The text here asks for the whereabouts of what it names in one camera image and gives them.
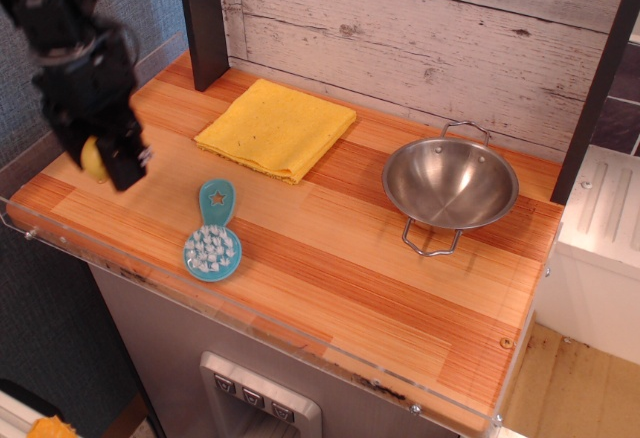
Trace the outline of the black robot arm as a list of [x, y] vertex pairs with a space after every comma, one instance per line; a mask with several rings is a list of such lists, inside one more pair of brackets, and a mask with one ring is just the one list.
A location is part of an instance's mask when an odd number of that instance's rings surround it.
[[85, 167], [93, 145], [118, 191], [145, 177], [150, 149], [130, 107], [139, 45], [128, 28], [96, 12], [98, 0], [1, 0], [27, 39], [39, 72], [42, 113], [59, 143]]

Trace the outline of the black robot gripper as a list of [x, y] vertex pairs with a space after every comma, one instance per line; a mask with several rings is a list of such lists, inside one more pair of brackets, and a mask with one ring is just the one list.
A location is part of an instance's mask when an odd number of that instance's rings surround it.
[[139, 46], [125, 25], [111, 20], [96, 25], [85, 47], [41, 57], [32, 82], [42, 95], [42, 113], [70, 158], [80, 166], [86, 141], [99, 137], [108, 177], [122, 192], [146, 176], [152, 157], [129, 104]]

